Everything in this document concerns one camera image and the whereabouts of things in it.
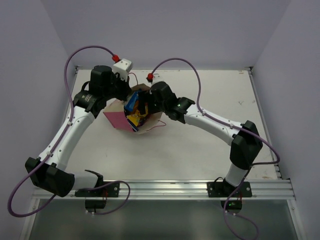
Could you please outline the pink beige paper bag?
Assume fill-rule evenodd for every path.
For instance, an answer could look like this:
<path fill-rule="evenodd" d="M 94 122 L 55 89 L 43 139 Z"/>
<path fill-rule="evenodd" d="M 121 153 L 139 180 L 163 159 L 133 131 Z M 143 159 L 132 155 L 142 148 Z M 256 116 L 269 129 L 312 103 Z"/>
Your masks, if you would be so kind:
<path fill-rule="evenodd" d="M 132 90 L 131 92 L 132 94 L 135 91 L 140 92 L 140 91 L 150 90 L 150 87 L 144 83 L 140 83 L 140 84 L 137 83 L 136 85 L 131 87 L 131 90 Z M 111 123 L 113 128 L 115 128 L 116 130 L 126 131 L 126 132 L 139 135 L 139 134 L 144 134 L 146 132 L 149 132 L 155 128 L 165 127 L 167 125 L 163 120 L 161 120 L 161 117 L 162 117 L 161 112 L 158 112 L 155 114 L 148 113 L 148 115 L 145 118 L 144 124 L 139 127 L 138 131 L 134 131 L 131 125 L 129 124 L 129 122 L 127 121 L 127 115 L 134 113 L 136 110 L 138 110 L 139 100 L 136 101 L 134 110 L 132 112 L 124 109 L 124 103 L 126 101 L 121 101 L 116 99 L 113 102 L 111 102 L 103 110 L 104 116 Z"/>

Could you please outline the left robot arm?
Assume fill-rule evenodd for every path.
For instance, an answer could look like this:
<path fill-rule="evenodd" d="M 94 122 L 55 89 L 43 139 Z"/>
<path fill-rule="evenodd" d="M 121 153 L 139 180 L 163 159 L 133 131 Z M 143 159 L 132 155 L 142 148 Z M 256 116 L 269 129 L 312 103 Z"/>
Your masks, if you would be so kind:
<path fill-rule="evenodd" d="M 70 156 L 86 129 L 106 107 L 107 101 L 126 101 L 131 93 L 129 76 L 132 65 L 120 61 L 112 67 L 97 65 L 90 72 L 79 93 L 74 96 L 68 117 L 61 128 L 37 158 L 28 158 L 25 168 L 32 183 L 56 196 L 65 197 L 72 190 L 86 189 L 92 196 L 103 193 L 104 184 L 99 175 L 67 173 Z"/>

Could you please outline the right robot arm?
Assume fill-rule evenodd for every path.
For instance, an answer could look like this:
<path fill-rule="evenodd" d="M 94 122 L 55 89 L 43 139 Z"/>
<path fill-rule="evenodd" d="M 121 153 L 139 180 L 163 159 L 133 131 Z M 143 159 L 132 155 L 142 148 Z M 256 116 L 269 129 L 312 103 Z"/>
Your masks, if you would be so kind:
<path fill-rule="evenodd" d="M 177 97 L 164 81 L 153 84 L 149 90 L 141 91 L 138 101 L 139 110 L 147 106 L 151 114 L 164 113 L 171 120 L 198 127 L 230 146 L 231 166 L 224 178 L 222 189 L 231 197 L 241 190 L 242 180 L 263 147 L 253 122 L 229 121 L 206 111 L 187 97 Z"/>

